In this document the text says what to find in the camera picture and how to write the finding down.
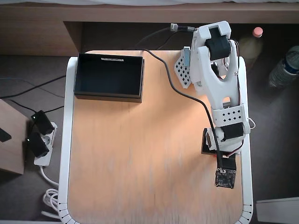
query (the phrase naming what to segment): plastic bottle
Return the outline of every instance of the plastic bottle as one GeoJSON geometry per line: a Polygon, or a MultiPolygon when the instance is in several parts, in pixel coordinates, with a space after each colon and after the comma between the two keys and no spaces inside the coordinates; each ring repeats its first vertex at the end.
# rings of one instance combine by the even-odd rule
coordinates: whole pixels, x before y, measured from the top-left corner
{"type": "Polygon", "coordinates": [[[299,46],[292,47],[279,61],[269,76],[271,87],[282,88],[299,76],[299,46]]]}
{"type": "Polygon", "coordinates": [[[262,51],[262,34],[263,29],[255,27],[251,35],[244,36],[239,40],[239,54],[244,58],[247,70],[253,66],[262,51]]]}

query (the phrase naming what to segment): bottle cap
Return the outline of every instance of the bottle cap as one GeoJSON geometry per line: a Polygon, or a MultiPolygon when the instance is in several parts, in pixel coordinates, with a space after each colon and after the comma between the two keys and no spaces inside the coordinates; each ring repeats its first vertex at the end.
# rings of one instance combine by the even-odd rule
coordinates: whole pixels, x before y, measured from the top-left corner
{"type": "Polygon", "coordinates": [[[252,35],[259,38],[263,34],[263,29],[260,27],[255,27],[254,30],[252,31],[252,35]]]}

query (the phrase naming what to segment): black box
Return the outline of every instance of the black box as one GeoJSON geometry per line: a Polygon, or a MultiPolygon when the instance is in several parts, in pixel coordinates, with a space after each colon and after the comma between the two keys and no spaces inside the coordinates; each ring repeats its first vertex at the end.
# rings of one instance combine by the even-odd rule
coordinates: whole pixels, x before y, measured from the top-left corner
{"type": "Polygon", "coordinates": [[[142,101],[141,56],[79,54],[74,94],[79,99],[142,101]]]}

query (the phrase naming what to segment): electrical outlet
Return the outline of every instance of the electrical outlet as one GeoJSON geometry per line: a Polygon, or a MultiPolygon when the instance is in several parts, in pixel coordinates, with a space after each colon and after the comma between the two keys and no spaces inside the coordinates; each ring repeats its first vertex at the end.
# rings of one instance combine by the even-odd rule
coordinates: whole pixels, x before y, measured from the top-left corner
{"type": "Polygon", "coordinates": [[[50,134],[47,134],[47,135],[41,134],[41,138],[44,141],[44,143],[46,144],[46,147],[48,148],[49,152],[43,157],[35,158],[34,159],[35,165],[47,167],[50,164],[52,150],[53,150],[53,143],[54,143],[54,139],[55,139],[56,132],[57,132],[57,125],[54,122],[51,122],[51,124],[53,125],[54,130],[50,134]]]}

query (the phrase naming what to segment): power adapter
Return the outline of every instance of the power adapter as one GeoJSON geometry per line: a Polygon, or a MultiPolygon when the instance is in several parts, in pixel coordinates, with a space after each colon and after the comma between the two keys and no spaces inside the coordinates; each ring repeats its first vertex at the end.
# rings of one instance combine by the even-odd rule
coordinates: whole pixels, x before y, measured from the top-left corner
{"type": "Polygon", "coordinates": [[[39,111],[31,116],[34,124],[37,126],[38,131],[42,135],[47,135],[53,132],[54,127],[49,121],[44,111],[39,111]]]}
{"type": "Polygon", "coordinates": [[[37,132],[31,133],[28,138],[26,139],[28,148],[31,149],[34,156],[37,158],[45,156],[49,149],[47,148],[46,144],[42,140],[41,136],[37,132]]]}

